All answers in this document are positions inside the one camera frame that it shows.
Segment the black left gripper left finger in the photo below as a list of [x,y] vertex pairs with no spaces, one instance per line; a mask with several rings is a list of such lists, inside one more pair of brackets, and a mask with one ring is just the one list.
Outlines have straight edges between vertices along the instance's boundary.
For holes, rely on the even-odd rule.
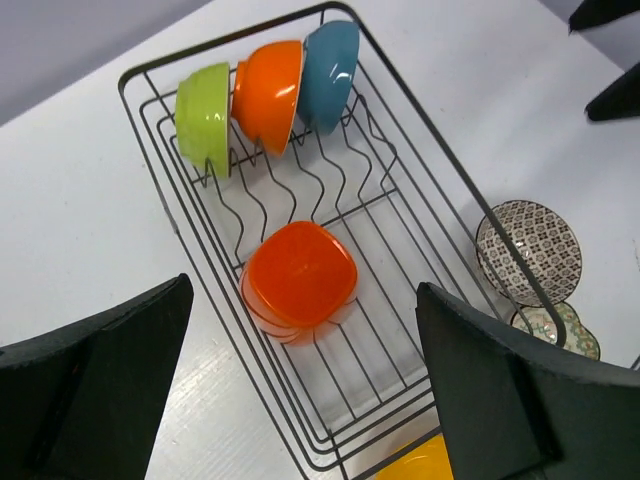
[[2,347],[2,478],[144,478],[193,298],[180,274]]

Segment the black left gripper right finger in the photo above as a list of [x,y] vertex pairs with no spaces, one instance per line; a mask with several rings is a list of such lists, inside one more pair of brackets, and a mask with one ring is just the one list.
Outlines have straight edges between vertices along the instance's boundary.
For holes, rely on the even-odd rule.
[[416,318],[457,479],[636,479],[639,374],[526,334],[432,283]]

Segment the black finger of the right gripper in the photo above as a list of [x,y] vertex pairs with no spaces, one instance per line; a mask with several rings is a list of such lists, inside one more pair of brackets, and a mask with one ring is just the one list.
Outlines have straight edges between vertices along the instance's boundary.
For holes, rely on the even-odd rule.
[[614,121],[639,116],[640,65],[625,72],[621,77],[598,94],[585,107],[590,121]]
[[635,0],[583,0],[569,17],[569,32],[598,28],[634,13]]

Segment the flower shaped patterned dish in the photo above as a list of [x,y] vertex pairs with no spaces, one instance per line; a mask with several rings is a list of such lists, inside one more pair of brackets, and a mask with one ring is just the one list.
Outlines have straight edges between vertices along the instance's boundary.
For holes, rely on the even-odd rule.
[[[581,323],[575,309],[566,302],[555,305],[565,328],[567,351],[599,361],[601,349],[596,337]],[[545,307],[521,307],[511,317],[510,325],[547,343],[556,345],[558,329]]]

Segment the yellow round bowl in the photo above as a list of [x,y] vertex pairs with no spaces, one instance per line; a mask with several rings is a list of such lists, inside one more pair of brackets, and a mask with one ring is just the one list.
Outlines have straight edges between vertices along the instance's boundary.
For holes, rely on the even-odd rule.
[[453,472],[442,434],[384,467],[377,480],[453,480]]

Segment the patterned round bowl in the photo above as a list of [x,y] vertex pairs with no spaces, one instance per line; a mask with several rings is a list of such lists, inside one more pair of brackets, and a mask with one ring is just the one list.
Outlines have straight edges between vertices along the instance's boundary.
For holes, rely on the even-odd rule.
[[[492,212],[547,299],[557,304],[573,294],[581,280],[583,255],[567,222],[550,208],[529,200],[509,200]],[[487,217],[477,227],[475,245],[478,266],[500,295],[522,306],[543,305]]]

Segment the red orange square bowl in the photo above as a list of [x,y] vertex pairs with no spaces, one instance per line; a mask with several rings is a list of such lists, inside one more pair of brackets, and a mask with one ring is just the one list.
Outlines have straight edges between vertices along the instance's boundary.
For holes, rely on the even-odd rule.
[[254,324],[282,345],[305,345],[352,309],[359,273],[327,229],[296,221],[267,238],[247,261],[239,291]]

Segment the blue ceramic bowl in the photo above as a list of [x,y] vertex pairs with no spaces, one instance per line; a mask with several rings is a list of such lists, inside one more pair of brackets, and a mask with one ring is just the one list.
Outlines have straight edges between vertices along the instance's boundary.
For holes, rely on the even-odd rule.
[[355,76],[359,45],[359,27],[346,20],[326,22],[306,37],[296,112],[307,128],[329,135],[340,122]]

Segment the white square bowl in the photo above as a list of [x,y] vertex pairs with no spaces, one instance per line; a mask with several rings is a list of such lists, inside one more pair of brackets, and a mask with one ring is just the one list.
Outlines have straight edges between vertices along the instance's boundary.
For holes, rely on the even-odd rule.
[[230,64],[221,62],[192,73],[179,83],[175,125],[179,150],[194,166],[218,178],[230,176]]

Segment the orange white round bowl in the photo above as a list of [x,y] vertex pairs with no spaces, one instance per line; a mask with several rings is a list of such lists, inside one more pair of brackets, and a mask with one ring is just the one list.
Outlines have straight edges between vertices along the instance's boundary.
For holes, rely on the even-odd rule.
[[237,64],[231,116],[249,141],[272,155],[286,150],[303,67],[300,40],[268,43]]

